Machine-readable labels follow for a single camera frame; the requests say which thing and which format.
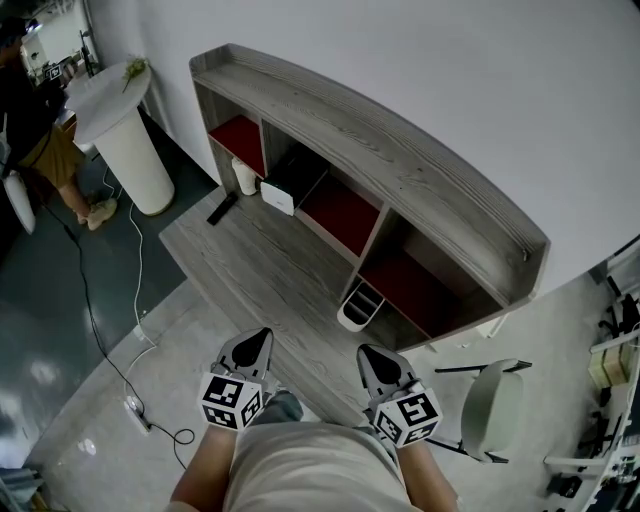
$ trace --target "remote control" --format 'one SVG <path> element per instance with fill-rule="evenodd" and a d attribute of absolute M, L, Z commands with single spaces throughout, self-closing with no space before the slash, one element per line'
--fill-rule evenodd
<path fill-rule="evenodd" d="M 238 200 L 238 196 L 236 196 L 233 192 L 231 192 L 227 197 L 224 198 L 218 207 L 213 210 L 211 216 L 207 219 L 207 222 L 212 226 L 215 226 L 218 221 L 222 218 L 222 216 L 227 213 L 227 210 L 231 208 L 233 203 Z"/>

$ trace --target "wooden shelf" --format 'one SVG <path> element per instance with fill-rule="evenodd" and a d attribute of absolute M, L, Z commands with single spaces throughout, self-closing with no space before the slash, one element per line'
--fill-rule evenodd
<path fill-rule="evenodd" d="M 360 276 L 431 338 L 445 333 L 459 299 L 402 250 L 367 261 Z"/>
<path fill-rule="evenodd" d="M 502 307 L 535 295 L 547 237 L 420 128 L 321 75 L 237 45 L 208 52 L 193 72 L 198 85 L 255 112 L 374 191 Z"/>
<path fill-rule="evenodd" d="M 333 176 L 326 176 L 300 209 L 356 256 L 362 254 L 380 213 Z"/>
<path fill-rule="evenodd" d="M 209 132 L 209 136 L 258 176 L 265 178 L 260 128 L 245 116 L 236 116 Z"/>

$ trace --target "round table top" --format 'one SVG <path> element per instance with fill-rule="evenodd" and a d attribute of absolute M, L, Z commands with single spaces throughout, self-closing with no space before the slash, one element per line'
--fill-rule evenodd
<path fill-rule="evenodd" d="M 136 108 L 149 88 L 151 70 L 147 65 L 142 74 L 129 82 L 123 78 L 126 62 L 115 64 L 89 80 L 67 86 L 66 108 L 77 117 L 76 144 L 88 144 L 116 126 Z"/>

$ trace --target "dark floor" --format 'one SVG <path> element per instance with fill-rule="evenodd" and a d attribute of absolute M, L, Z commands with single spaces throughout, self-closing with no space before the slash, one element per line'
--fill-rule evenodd
<path fill-rule="evenodd" d="M 159 232 L 215 187 L 164 132 L 155 125 L 148 130 L 176 195 L 169 210 L 157 217 L 133 210 L 145 237 L 140 312 L 153 309 L 185 279 L 160 243 Z M 84 192 L 109 195 L 102 185 L 105 168 L 101 157 L 87 163 L 79 174 Z M 107 181 L 117 193 L 113 174 Z M 114 218 L 94 233 L 77 224 L 57 195 L 49 205 L 79 237 L 94 316 L 108 349 L 136 324 L 139 237 L 129 222 L 130 205 L 123 192 Z M 88 321 L 77 249 L 41 209 L 34 234 L 20 233 L 0 263 L 0 467 L 22 463 L 101 357 Z"/>

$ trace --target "white wall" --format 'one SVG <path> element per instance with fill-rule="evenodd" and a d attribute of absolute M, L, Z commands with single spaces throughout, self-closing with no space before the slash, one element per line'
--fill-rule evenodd
<path fill-rule="evenodd" d="M 28 60 L 29 66 L 33 68 L 42 67 L 42 65 L 47 62 L 47 54 L 40 43 L 40 39 L 37 37 L 37 34 L 32 35 L 28 39 L 25 38 L 22 42 L 22 47 L 24 49 L 24 53 L 26 55 L 26 59 Z M 33 53 L 37 53 L 38 57 L 36 60 L 31 58 Z"/>
<path fill-rule="evenodd" d="M 168 133 L 217 171 L 189 59 L 233 42 L 350 86 L 475 165 L 552 241 L 542 291 L 640 231 L 630 0 L 91 0 L 107 63 L 143 53 Z"/>
<path fill-rule="evenodd" d="M 45 21 L 34 39 L 40 41 L 47 60 L 54 64 L 80 50 L 82 45 L 79 31 L 78 17 L 72 9 Z"/>

